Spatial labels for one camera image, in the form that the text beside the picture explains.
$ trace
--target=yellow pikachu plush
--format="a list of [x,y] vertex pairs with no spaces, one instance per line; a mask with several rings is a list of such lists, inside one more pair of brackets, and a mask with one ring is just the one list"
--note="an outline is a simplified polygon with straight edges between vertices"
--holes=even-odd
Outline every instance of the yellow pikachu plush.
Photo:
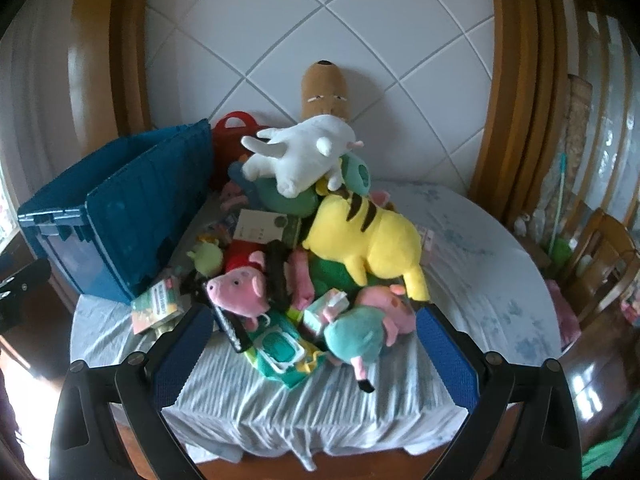
[[359,286],[367,285],[367,272],[384,280],[402,276],[409,298],[429,301],[415,226],[358,194],[344,190],[325,197],[302,246],[344,264]]

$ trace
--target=brown dog plush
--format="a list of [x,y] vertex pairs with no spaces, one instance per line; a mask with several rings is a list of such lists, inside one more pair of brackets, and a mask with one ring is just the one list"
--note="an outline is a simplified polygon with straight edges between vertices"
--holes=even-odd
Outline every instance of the brown dog plush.
[[302,78],[302,120],[323,114],[350,118],[347,82],[340,68],[326,60],[313,63]]

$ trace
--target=red bag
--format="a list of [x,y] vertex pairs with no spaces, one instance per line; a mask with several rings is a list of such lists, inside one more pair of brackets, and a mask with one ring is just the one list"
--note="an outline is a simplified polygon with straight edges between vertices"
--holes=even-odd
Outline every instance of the red bag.
[[[226,122],[231,118],[240,119],[244,126],[227,127]],[[240,144],[240,139],[244,136],[255,137],[257,132],[267,127],[260,126],[252,115],[247,112],[231,112],[216,123],[211,131],[214,169],[209,187],[212,190],[221,190],[229,180],[226,170],[228,170],[232,162],[235,162],[243,155],[252,155],[252,152]]]

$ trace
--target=white tile wall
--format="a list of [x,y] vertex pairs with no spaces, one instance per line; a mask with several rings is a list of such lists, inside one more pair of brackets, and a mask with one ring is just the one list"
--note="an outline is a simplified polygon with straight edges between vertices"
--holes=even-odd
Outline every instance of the white tile wall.
[[146,70],[158,127],[237,109],[300,116],[306,68],[350,88],[374,177],[468,189],[494,52],[493,0],[147,0]]

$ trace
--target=blue plastic crate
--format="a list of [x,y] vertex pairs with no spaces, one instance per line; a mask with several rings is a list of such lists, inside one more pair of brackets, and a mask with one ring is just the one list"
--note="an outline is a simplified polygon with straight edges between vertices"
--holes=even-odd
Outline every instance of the blue plastic crate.
[[123,137],[40,189],[18,222],[78,292],[129,303],[169,261],[212,171],[206,120]]

